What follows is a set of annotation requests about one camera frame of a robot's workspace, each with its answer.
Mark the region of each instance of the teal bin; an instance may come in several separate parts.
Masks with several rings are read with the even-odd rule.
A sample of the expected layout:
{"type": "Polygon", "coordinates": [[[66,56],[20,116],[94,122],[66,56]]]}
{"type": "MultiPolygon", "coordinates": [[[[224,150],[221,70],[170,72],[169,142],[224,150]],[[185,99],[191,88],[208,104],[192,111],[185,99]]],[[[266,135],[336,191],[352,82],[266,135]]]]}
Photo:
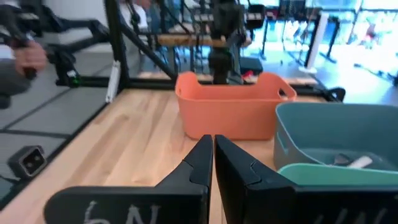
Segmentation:
{"type": "Polygon", "coordinates": [[[276,108],[274,164],[334,164],[368,156],[365,168],[398,171],[398,108],[342,103],[282,103],[276,108]]]}
{"type": "Polygon", "coordinates": [[[297,185],[398,185],[398,173],[384,170],[291,164],[278,173],[297,185]]]}

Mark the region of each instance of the chalk writing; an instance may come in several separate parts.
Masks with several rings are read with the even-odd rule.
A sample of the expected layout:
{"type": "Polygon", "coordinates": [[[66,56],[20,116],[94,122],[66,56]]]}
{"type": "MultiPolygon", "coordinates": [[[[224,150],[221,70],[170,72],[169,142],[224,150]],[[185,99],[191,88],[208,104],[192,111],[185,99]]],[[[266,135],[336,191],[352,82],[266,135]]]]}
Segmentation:
{"type": "MultiPolygon", "coordinates": [[[[97,204],[98,203],[95,201],[90,202],[90,204],[85,212],[85,220],[84,220],[83,224],[111,224],[110,221],[105,220],[105,219],[100,219],[100,218],[91,219],[90,218],[91,213],[94,210],[95,205],[97,205],[97,204]]],[[[156,224],[157,223],[157,216],[159,214],[159,209],[160,209],[160,206],[157,206],[157,205],[152,205],[150,207],[151,215],[150,215],[150,221],[148,224],[156,224]]],[[[127,215],[126,224],[145,224],[144,221],[142,221],[141,214],[139,213],[138,207],[136,207],[134,205],[130,205],[129,213],[127,215]]]]}
{"type": "MultiPolygon", "coordinates": [[[[398,200],[398,195],[394,196],[394,200],[398,200]]],[[[387,214],[388,209],[387,208],[380,208],[379,212],[377,213],[376,217],[374,218],[373,222],[370,222],[372,224],[381,224],[382,223],[382,219],[384,218],[384,216],[387,214]]],[[[346,223],[346,217],[348,215],[349,211],[347,208],[342,208],[340,210],[340,213],[337,216],[336,221],[334,222],[334,224],[343,224],[346,223]]],[[[323,219],[324,219],[324,215],[320,214],[317,216],[317,218],[314,220],[313,224],[322,224],[323,223],[323,219]]],[[[366,224],[367,222],[367,216],[366,216],[366,212],[362,211],[358,214],[358,216],[356,217],[355,221],[353,222],[353,224],[366,224]]]]}

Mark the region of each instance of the plastic basket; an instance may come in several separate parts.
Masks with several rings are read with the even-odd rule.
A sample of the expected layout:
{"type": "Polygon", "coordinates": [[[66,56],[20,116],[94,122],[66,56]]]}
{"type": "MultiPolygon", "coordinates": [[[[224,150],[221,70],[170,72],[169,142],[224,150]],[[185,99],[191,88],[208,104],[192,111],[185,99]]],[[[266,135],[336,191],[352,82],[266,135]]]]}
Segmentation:
{"type": "Polygon", "coordinates": [[[398,173],[318,164],[291,164],[278,173],[297,185],[398,185],[398,173]]]}
{"type": "Polygon", "coordinates": [[[193,139],[204,134],[270,139],[275,133],[276,106],[297,96],[288,83],[272,73],[260,74],[254,85],[201,85],[194,73],[185,72],[178,76],[175,93],[183,129],[193,139]]]}
{"type": "Polygon", "coordinates": [[[342,103],[279,105],[274,144],[277,169],[292,163],[333,164],[368,156],[365,168],[398,171],[398,108],[342,103]]]}

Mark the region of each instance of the orange basket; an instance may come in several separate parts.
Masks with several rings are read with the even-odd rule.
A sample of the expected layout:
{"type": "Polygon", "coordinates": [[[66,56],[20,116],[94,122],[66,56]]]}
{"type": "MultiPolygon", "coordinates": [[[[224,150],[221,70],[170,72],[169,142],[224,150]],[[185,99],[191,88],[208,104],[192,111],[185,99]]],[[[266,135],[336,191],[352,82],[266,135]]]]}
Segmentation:
{"type": "Polygon", "coordinates": [[[193,72],[185,72],[178,76],[175,93],[183,129],[193,139],[204,134],[238,140],[270,139],[275,133],[276,106],[297,96],[273,73],[260,74],[254,85],[201,85],[193,72]]]}

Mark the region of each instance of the teal container lid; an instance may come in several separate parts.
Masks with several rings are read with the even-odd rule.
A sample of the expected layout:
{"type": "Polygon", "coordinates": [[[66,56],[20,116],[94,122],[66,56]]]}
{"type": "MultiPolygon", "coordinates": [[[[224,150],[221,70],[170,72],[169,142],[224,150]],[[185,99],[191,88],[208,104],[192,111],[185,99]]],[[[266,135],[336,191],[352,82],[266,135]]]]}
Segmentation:
{"type": "Polygon", "coordinates": [[[397,185],[398,172],[320,164],[290,164],[278,173],[298,185],[397,185]]]}

